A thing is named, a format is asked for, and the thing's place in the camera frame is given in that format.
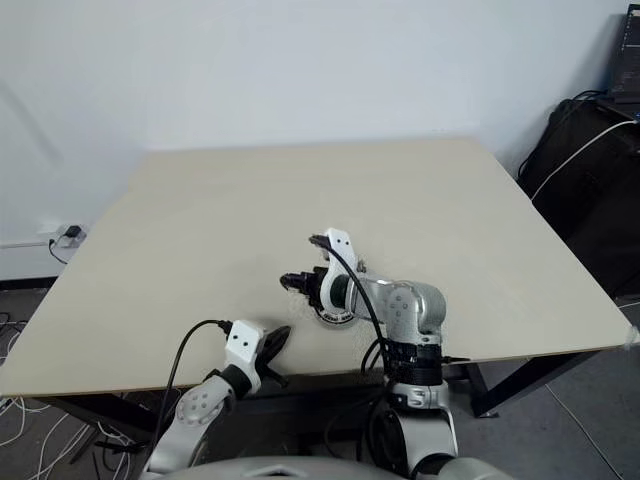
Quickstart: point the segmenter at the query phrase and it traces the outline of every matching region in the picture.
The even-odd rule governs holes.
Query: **table frame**
[[[471,411],[477,418],[497,416],[496,408],[506,402],[517,400],[544,386],[554,378],[591,358],[598,351],[566,353],[535,357],[488,389],[476,363],[452,366],[458,374],[445,375],[450,382],[467,381],[471,398]],[[250,397],[239,404],[239,413],[251,411],[286,412],[301,408],[320,408],[337,402],[348,403],[358,399],[358,392],[370,394],[372,387],[347,385],[330,389],[329,393],[304,392]],[[130,438],[149,441],[155,429],[157,415],[127,399],[113,394],[67,395],[42,397],[38,400],[64,410],[70,415],[90,424],[101,422],[112,425]]]

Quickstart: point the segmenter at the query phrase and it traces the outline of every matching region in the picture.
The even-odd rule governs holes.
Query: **white wall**
[[[0,246],[93,223],[147,149],[469,134],[513,172],[627,3],[0,0]]]

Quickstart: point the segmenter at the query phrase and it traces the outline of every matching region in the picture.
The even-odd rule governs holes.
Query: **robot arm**
[[[289,332],[289,327],[281,327],[267,335],[253,322],[235,321],[225,346],[224,369],[180,398],[173,422],[155,446],[140,479],[158,478],[191,466],[204,434],[237,400],[256,393],[262,377],[282,381],[268,363],[282,349]]]
[[[409,476],[426,469],[427,463],[456,457],[448,386],[442,379],[446,302],[440,290],[364,271],[346,232],[329,229],[310,241],[323,248],[329,266],[315,267],[313,273],[285,274],[281,284],[306,295],[324,322],[343,325],[358,318],[371,320],[355,276],[385,326],[381,348],[388,385],[386,406],[368,426],[378,465]]]

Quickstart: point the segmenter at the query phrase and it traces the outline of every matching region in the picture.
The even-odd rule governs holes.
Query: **wooden table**
[[[278,281],[323,264],[307,238],[327,227],[347,230],[373,271],[444,293],[445,355],[575,354],[627,338],[626,318],[472,140],[165,152],[94,225],[0,369],[0,392],[160,388],[206,318],[291,325],[273,362],[286,375],[358,368],[371,325],[327,328]],[[215,328],[195,335],[177,384],[220,367],[223,345]],[[534,376],[557,369],[550,359]]]

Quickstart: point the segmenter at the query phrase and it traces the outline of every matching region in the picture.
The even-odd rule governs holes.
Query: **gray floor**
[[[10,312],[14,321],[28,320],[45,293],[34,290],[0,293],[0,311]],[[624,312],[635,325],[640,324],[640,306]],[[11,333],[2,333],[0,356],[4,355],[11,336]],[[518,365],[518,362],[495,362],[483,365],[482,371],[491,385]],[[625,479],[640,478],[639,378],[640,348],[635,348],[599,353],[550,384]],[[29,405],[35,407],[38,403],[29,401]],[[467,398],[454,397],[454,418],[462,455],[483,459],[524,480],[616,478],[546,389],[541,388],[498,411],[498,418],[475,419],[469,413]],[[0,447],[0,479],[27,479],[36,473],[41,442],[61,415],[62,412],[54,408],[27,415],[25,432],[20,439]],[[67,419],[61,425],[47,444],[45,464],[55,458],[80,425],[75,419]],[[17,432],[19,426],[20,412],[12,407],[0,417],[0,442]],[[101,452],[97,448],[92,450],[96,454]],[[114,456],[109,460],[113,465],[117,459]],[[90,453],[73,466],[66,460],[56,466],[49,478],[97,478]],[[138,467],[143,461],[137,459]],[[100,478],[112,478],[112,473],[102,466],[99,468]]]

